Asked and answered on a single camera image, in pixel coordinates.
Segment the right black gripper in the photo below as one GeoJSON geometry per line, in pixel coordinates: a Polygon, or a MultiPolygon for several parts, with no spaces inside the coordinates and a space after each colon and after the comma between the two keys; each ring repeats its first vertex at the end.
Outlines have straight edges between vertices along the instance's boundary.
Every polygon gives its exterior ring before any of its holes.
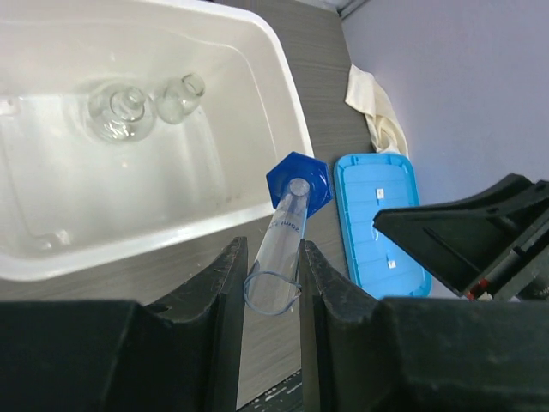
{"type": "Polygon", "coordinates": [[[383,209],[374,228],[470,300],[548,299],[548,182],[511,173],[459,201],[383,209]]]}

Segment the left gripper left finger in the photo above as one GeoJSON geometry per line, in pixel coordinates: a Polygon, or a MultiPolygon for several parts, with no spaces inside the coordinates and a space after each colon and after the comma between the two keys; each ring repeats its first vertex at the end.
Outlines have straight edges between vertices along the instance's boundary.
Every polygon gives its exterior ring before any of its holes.
{"type": "Polygon", "coordinates": [[[238,397],[247,238],[146,308],[168,326],[171,411],[234,411],[238,397]]]}

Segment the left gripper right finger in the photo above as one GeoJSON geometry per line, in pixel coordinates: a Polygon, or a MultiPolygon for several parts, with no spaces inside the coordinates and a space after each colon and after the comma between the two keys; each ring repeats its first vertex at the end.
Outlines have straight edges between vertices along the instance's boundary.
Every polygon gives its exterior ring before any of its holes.
{"type": "Polygon", "coordinates": [[[299,245],[299,326],[306,411],[366,411],[379,395],[371,314],[377,301],[317,246],[299,245]]]}

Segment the white plastic tub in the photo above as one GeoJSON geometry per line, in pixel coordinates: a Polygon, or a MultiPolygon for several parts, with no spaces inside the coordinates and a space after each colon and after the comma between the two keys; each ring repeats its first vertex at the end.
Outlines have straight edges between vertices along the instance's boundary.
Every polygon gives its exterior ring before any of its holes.
{"type": "Polygon", "coordinates": [[[287,57],[259,15],[206,1],[1,4],[1,276],[33,282],[185,242],[272,213],[265,176],[312,155],[287,57]],[[195,74],[180,124],[148,102],[135,135],[102,136],[90,100],[119,112],[195,74]]]}

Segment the clear glass flask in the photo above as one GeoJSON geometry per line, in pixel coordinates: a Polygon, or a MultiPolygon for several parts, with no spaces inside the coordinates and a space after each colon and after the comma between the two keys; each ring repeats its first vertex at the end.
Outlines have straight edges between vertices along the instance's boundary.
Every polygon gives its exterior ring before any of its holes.
{"type": "Polygon", "coordinates": [[[155,91],[156,112],[165,123],[180,124],[198,108],[205,91],[205,81],[196,73],[168,79],[155,91]]]}
{"type": "Polygon", "coordinates": [[[109,82],[96,88],[85,105],[87,127],[108,142],[138,142],[156,123],[151,98],[141,88],[109,82]]]}

